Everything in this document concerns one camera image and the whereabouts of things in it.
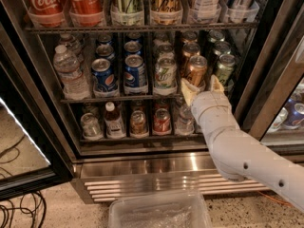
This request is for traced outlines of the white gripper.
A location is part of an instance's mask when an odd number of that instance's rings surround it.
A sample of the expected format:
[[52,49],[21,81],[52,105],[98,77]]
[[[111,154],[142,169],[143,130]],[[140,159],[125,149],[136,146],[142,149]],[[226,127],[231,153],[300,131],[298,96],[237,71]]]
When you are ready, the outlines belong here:
[[200,93],[200,90],[191,85],[186,79],[180,80],[180,90],[183,98],[188,106],[191,105],[191,112],[195,118],[207,109],[212,107],[227,107],[231,109],[231,104],[225,96],[224,87],[216,75],[212,75],[210,79],[210,90]]

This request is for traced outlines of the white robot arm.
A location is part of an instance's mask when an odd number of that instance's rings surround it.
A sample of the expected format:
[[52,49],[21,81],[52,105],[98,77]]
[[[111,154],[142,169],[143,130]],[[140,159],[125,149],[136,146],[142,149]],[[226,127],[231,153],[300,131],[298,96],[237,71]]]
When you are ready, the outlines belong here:
[[180,90],[200,126],[218,172],[228,181],[251,179],[304,211],[304,167],[295,164],[242,131],[217,77],[201,91],[186,79]]

